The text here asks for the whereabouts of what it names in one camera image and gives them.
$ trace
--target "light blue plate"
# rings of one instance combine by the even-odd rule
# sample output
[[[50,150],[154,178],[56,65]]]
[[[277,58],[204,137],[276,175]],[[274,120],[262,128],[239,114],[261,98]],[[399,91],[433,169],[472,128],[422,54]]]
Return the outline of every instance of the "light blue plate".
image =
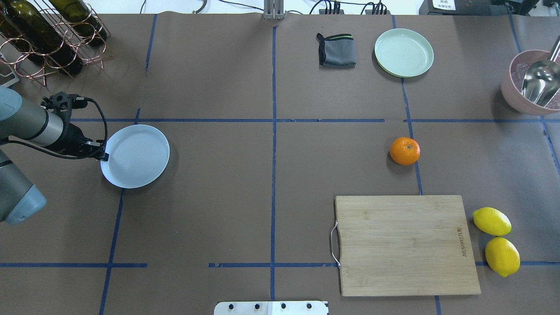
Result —
[[[407,29],[384,32],[375,41],[374,51],[381,68],[396,77],[419,76],[433,63],[432,45],[424,36]]]
[[[113,185],[138,188],[153,182],[169,161],[169,142],[158,129],[134,124],[115,132],[105,145],[101,171]]]

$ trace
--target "wine bottle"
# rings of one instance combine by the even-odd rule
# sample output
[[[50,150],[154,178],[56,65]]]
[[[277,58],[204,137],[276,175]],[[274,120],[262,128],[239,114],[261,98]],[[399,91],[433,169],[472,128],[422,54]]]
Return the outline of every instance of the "wine bottle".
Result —
[[[90,46],[99,46],[103,44],[103,40],[107,39],[107,32],[102,28],[102,24],[95,16],[91,15],[90,9],[82,0],[49,0],[49,2],[66,21],[70,23],[87,23],[72,26],[76,33],[84,39],[92,38],[95,34],[94,28],[97,30],[99,34],[88,43]]]
[[[76,75],[83,63],[74,49],[64,42],[50,23],[39,13],[33,4],[26,0],[0,0],[3,13],[21,35],[32,46],[34,51],[47,54],[56,63],[47,61],[51,66],[59,67],[60,73]]]
[[[37,66],[42,67],[45,63],[45,59],[42,56],[36,55],[31,52],[29,43],[21,39],[21,32],[16,30],[16,28],[6,20],[4,14],[2,14],[1,11],[2,5],[0,4],[0,35],[5,39],[15,39],[11,40],[10,44],[20,53],[29,53],[29,55],[27,55],[27,58]]]

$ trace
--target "blue tape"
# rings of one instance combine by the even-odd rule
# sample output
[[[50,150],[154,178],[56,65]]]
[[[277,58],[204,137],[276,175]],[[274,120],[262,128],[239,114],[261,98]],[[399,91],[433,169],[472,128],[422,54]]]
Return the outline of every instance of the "blue tape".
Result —
[[[554,161],[554,166],[556,166],[556,172],[560,176],[560,164],[558,163],[558,156],[556,155],[556,150],[554,149],[554,145],[552,144],[552,139],[550,139],[550,133],[548,132],[547,121],[544,120],[544,117],[540,117],[540,122],[543,125],[543,131],[547,138],[547,144],[550,149],[550,154],[552,155],[552,160]]]
[[[540,123],[540,119],[406,119],[408,123]]]
[[[424,195],[424,190],[422,189],[422,180],[420,179],[420,166],[418,161],[414,163],[414,168],[416,170],[416,183],[418,184],[418,194],[420,196]]]
[[[268,262],[209,263],[208,268],[270,268]]]
[[[279,123],[384,123],[384,119],[277,119]]]
[[[277,262],[276,268],[318,268],[318,267],[337,267],[334,262]]]
[[[150,71],[150,69],[148,69],[148,65],[150,64],[150,55],[152,54],[153,35],[156,32],[156,21],[157,14],[154,14],[152,22],[152,32],[150,33],[150,43],[148,44],[148,53],[146,54],[146,71]]]
[[[209,263],[208,268],[270,268],[268,262],[220,262],[218,264]],[[318,267],[338,267],[334,262],[276,262],[274,268],[318,268]]]
[[[272,28],[272,198],[270,215],[270,300],[275,299],[276,262],[276,27]]]
[[[101,118],[72,118],[71,122],[102,122]],[[132,118],[106,118],[107,122],[136,122]],[[138,118],[137,122],[165,122],[165,123],[272,123],[274,119],[260,118]],[[384,119],[276,119],[277,123],[384,123]]]
[[[105,312],[105,302],[107,301],[107,291],[109,290],[109,280],[111,279],[111,267],[107,268],[105,274],[105,285],[103,286],[103,295],[101,296],[101,305],[99,306],[99,315]]]
[[[512,17],[511,12],[509,12],[509,16],[511,32],[514,35],[515,47],[517,48],[517,53],[519,54],[521,52],[521,47],[519,46],[519,41],[517,40],[517,32],[515,31],[514,18]]]
[[[486,261],[477,261],[476,266],[488,266]],[[522,266],[560,266],[560,261],[522,261]]]
[[[107,268],[107,263],[1,262],[0,268]]]
[[[440,296],[436,295],[435,299],[436,299],[436,313],[437,313],[437,315],[441,315]]]
[[[147,268],[147,263],[0,262],[0,268]]]
[[[107,292],[109,291],[109,281],[111,280],[111,269],[113,258],[115,256],[116,238],[119,235],[120,216],[123,212],[124,188],[120,190],[119,210],[116,213],[115,229],[113,230],[113,240],[111,241],[111,251],[109,252],[109,263],[107,273],[105,274],[105,285],[103,286],[103,295],[101,296],[101,305],[99,306],[99,315],[103,315],[105,311],[105,302],[107,301]]]
[[[136,111],[136,117],[134,118],[134,124],[138,124],[138,119],[140,118],[140,108]]]
[[[403,78],[400,78],[400,85],[403,89],[404,104],[406,105],[406,110],[407,110],[406,123],[408,123],[408,133],[410,135],[410,138],[414,139],[414,134],[412,132],[412,118],[410,117],[410,107],[408,106],[408,96],[407,96],[406,90],[404,89],[404,79]]]

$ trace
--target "metal scoop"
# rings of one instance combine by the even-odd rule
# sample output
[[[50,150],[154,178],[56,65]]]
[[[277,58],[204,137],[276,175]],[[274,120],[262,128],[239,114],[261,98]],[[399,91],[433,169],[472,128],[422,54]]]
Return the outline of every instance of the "metal scoop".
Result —
[[[560,52],[560,36],[548,60],[533,62],[523,78],[521,94],[533,103],[546,107],[560,89],[560,64],[554,62]]]

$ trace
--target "cutting board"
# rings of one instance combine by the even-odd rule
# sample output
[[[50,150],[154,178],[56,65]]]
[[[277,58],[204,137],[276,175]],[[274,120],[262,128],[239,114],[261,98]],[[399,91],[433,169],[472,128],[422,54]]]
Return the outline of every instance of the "cutting board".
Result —
[[[480,294],[461,196],[337,196],[345,297]]]

